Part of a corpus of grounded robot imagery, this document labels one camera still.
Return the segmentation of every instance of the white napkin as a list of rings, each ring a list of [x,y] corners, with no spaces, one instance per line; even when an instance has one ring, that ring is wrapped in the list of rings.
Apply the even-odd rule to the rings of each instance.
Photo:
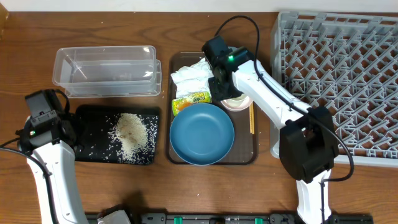
[[[213,77],[209,63],[202,58],[198,63],[191,67],[184,66],[175,73],[171,74],[173,82],[177,86],[175,98],[183,98],[193,93],[208,91],[208,79]]]

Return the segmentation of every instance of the wooden table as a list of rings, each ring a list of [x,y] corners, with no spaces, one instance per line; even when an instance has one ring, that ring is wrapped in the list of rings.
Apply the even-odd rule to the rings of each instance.
[[[248,15],[259,24],[259,59],[270,72],[270,33],[277,13]],[[14,131],[23,127],[29,115],[25,95],[55,88],[52,71],[59,48],[153,45],[162,62],[163,89],[159,96],[71,100],[72,111],[82,104],[147,104],[162,110],[154,164],[76,162],[85,211],[98,212],[121,202],[137,212],[149,208],[184,213],[296,211],[295,181],[269,152],[269,120],[261,111],[257,120],[260,152],[252,165],[176,166],[165,157],[169,60],[177,52],[199,51],[230,16],[233,14],[11,13],[4,40],[0,41],[0,142],[14,138]],[[222,34],[229,44],[254,50],[256,32],[247,21],[232,22]],[[332,176],[347,172],[348,166],[336,165]],[[376,223],[398,223],[397,186],[397,169],[357,166],[350,180],[330,184],[330,207],[335,213],[371,214]],[[40,223],[36,186],[24,158],[0,152],[0,195],[1,223]]]

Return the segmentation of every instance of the yellow snack package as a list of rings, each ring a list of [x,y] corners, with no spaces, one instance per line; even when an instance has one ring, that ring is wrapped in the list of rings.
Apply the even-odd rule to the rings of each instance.
[[[184,98],[172,100],[172,109],[174,116],[176,116],[184,108],[195,103],[211,103],[210,93],[194,93]]]

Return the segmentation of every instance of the blue bowl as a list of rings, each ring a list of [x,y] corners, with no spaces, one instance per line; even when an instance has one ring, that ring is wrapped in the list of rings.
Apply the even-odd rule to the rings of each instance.
[[[234,126],[229,116],[215,105],[191,105],[174,118],[170,142],[185,162],[193,165],[214,164],[231,150]]]

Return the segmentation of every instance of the brown tray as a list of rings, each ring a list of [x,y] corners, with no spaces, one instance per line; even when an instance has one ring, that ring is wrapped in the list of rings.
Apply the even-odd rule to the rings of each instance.
[[[199,62],[204,55],[201,52],[181,52],[174,55],[170,61],[170,74],[177,71],[183,66],[191,66],[194,63]],[[175,92],[177,87],[175,86],[172,78],[169,78],[169,95],[168,95],[168,121],[167,121],[167,136],[170,136],[170,126],[174,119],[172,112],[172,100],[175,99]],[[257,127],[254,125],[254,133],[250,133],[250,112],[249,108],[239,111],[232,112],[224,108],[224,106],[219,101],[214,101],[214,105],[218,106],[224,110],[228,116],[231,118],[235,130],[235,140],[230,152],[215,165],[247,165],[252,162],[257,157]],[[257,121],[256,105],[254,104],[254,124]],[[188,164],[183,161],[174,151],[170,138],[166,141],[166,156],[170,162],[174,164]]]

